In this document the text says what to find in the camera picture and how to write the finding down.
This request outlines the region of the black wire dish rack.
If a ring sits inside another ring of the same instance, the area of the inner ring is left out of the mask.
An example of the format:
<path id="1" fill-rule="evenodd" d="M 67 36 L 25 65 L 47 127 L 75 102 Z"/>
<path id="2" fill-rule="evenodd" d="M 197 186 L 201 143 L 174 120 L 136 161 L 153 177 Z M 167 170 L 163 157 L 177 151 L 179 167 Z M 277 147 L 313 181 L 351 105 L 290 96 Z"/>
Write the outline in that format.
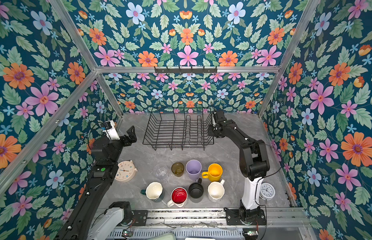
<path id="1" fill-rule="evenodd" d="M 157 149 L 205 149 L 214 144 L 208 134 L 212 124 L 204 108 L 165 108 L 150 112 L 143 144 Z"/>

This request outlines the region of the clear plastic cup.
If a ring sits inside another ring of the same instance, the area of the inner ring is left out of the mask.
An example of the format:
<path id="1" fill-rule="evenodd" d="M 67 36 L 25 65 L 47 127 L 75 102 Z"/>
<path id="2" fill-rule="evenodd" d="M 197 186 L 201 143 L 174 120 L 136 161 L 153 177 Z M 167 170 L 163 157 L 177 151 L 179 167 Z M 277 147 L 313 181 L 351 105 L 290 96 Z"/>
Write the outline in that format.
<path id="1" fill-rule="evenodd" d="M 155 175 L 160 181 L 165 181 L 168 176 L 168 169 L 166 167 L 159 167 L 155 170 Z"/>

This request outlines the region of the dark green mug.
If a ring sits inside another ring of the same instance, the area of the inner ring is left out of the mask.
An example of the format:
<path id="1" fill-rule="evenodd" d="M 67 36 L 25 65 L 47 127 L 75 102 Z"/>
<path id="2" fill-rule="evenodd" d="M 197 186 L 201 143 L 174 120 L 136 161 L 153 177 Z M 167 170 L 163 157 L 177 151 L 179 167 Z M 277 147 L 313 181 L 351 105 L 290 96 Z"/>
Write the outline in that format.
<path id="1" fill-rule="evenodd" d="M 152 182 L 146 189 L 141 190 L 141 194 L 153 202 L 160 202 L 164 199 L 165 191 L 161 183 Z"/>

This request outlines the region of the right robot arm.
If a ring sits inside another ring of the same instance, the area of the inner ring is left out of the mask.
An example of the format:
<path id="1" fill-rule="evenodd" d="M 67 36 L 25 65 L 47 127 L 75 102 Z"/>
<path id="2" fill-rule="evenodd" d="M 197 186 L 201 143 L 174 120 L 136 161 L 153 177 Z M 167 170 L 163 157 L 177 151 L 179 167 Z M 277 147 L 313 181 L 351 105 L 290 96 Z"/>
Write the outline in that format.
<path id="1" fill-rule="evenodd" d="M 243 223 L 251 223 L 264 216 L 259 204 L 263 179 L 270 170 L 266 144 L 242 131 L 236 122 L 225 117 L 223 111 L 212 112 L 212 123 L 208 135 L 216 138 L 229 138 L 239 149 L 239 168 L 244 176 L 243 196 L 238 210 Z"/>

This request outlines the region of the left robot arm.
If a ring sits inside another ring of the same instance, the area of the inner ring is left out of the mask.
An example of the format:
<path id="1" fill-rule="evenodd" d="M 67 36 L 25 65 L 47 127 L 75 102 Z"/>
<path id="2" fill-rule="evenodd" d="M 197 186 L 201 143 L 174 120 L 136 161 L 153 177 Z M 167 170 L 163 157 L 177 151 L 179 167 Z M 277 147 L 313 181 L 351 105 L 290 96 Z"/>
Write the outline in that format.
<path id="1" fill-rule="evenodd" d="M 92 224 L 104 195 L 115 180 L 123 148 L 137 142 L 134 126 L 123 136 L 119 136 L 110 124 L 105 127 L 102 137 L 93 144 L 95 163 L 88 174 L 85 190 L 69 219 L 57 233 L 57 240 L 105 240 L 117 225 L 129 224 L 133 220 L 130 203 L 122 201 L 113 203 L 104 216 L 95 225 Z"/>

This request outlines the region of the pink alarm clock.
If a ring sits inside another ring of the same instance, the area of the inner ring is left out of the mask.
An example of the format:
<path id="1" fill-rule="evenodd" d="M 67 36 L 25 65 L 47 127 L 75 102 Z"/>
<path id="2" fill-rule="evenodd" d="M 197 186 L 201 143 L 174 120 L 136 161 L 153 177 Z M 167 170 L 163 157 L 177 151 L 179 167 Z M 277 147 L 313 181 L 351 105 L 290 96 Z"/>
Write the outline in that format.
<path id="1" fill-rule="evenodd" d="M 122 161 L 118 163 L 118 170 L 115 176 L 115 180 L 121 183 L 127 183 L 131 181 L 138 172 L 135 163 L 130 161 Z"/>

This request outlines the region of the lilac plastic cup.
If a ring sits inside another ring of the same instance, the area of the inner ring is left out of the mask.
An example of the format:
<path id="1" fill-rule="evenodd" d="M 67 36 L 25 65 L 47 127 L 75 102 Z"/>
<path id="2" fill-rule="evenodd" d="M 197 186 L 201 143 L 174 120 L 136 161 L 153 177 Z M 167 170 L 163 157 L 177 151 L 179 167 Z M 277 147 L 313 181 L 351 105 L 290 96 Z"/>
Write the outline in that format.
<path id="1" fill-rule="evenodd" d="M 201 174 L 202 165 L 198 160 L 190 160 L 186 163 L 186 172 L 189 178 L 193 181 L 197 181 Z"/>

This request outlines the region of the yellow mug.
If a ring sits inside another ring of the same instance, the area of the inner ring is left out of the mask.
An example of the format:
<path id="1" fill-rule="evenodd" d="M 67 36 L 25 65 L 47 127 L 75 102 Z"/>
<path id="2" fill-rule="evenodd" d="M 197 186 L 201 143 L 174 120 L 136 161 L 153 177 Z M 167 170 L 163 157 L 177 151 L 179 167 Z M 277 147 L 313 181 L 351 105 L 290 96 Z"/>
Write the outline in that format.
<path id="1" fill-rule="evenodd" d="M 219 164 L 211 164 L 206 172 L 202 173 L 203 179 L 208 179 L 211 182 L 219 182 L 223 174 L 223 168 Z"/>

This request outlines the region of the white cream mug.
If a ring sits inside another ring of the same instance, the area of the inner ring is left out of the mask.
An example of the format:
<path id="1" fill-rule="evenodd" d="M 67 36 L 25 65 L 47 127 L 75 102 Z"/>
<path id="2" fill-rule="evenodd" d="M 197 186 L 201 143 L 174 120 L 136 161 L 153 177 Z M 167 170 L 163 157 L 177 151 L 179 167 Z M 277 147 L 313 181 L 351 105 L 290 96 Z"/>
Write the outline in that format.
<path id="1" fill-rule="evenodd" d="M 225 194 L 225 188 L 224 188 L 225 180 L 221 180 L 220 182 L 212 182 L 208 186 L 208 198 L 212 202 L 217 202 Z"/>

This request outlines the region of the black mug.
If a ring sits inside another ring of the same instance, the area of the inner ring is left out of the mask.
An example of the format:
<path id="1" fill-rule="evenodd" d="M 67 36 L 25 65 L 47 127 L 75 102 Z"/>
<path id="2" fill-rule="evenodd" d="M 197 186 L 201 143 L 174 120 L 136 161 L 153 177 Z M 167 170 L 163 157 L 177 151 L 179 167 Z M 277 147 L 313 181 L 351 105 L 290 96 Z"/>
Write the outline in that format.
<path id="1" fill-rule="evenodd" d="M 195 183 L 192 183 L 188 187 L 188 193 L 191 198 L 199 199 L 203 196 L 204 187 L 201 183 L 202 183 L 202 178 L 199 178 Z"/>

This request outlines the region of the red and white mug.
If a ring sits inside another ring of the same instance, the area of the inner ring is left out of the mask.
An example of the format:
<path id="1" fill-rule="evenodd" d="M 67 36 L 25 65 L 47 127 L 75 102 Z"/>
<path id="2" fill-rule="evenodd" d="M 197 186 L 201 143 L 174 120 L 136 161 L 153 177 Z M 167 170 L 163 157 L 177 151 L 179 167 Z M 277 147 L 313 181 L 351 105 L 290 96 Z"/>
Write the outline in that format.
<path id="1" fill-rule="evenodd" d="M 178 187 L 172 191 L 171 200 L 167 203 L 167 206 L 169 208 L 173 206 L 182 208 L 186 205 L 187 201 L 188 201 L 187 190 L 183 187 Z"/>

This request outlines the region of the white alarm clock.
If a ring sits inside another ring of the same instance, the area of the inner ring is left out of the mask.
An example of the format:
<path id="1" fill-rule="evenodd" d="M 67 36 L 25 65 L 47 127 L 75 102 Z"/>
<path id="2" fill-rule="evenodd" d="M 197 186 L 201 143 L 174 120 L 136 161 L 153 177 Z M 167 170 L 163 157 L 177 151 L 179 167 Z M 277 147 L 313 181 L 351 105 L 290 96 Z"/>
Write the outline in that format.
<path id="1" fill-rule="evenodd" d="M 276 190 L 270 183 L 262 183 L 260 186 L 260 198 L 265 201 L 272 200 L 275 197 Z"/>

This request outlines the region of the black hook rail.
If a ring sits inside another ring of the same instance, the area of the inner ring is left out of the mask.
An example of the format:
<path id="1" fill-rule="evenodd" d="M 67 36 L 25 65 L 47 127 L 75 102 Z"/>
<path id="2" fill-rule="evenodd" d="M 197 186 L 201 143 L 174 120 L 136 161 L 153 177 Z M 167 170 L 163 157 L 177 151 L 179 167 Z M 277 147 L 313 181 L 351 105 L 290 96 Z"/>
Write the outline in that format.
<path id="1" fill-rule="evenodd" d="M 217 67 L 154 67 L 157 74 L 215 74 Z"/>

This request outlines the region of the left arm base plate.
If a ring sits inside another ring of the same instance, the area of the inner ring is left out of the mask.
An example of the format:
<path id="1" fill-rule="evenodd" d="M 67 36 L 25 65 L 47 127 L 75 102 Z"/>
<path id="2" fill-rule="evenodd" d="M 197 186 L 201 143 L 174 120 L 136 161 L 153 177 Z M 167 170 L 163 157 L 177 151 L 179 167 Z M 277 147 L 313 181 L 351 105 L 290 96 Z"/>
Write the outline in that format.
<path id="1" fill-rule="evenodd" d="M 132 210 L 127 211 L 122 222 L 119 223 L 121 227 L 143 227 L 146 226 L 148 220 L 148 210 Z"/>

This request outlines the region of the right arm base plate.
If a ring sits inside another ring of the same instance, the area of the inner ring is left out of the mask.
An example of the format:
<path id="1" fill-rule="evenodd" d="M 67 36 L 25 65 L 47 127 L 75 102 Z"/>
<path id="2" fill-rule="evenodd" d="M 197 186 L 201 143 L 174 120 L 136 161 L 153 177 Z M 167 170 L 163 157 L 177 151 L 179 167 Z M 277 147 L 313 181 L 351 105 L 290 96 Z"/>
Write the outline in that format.
<path id="1" fill-rule="evenodd" d="M 246 210 L 244 207 L 239 209 L 223 209 L 226 215 L 226 224 L 229 226 L 239 225 L 258 225 L 266 226 L 267 220 L 264 210 L 260 207 L 254 210 Z"/>

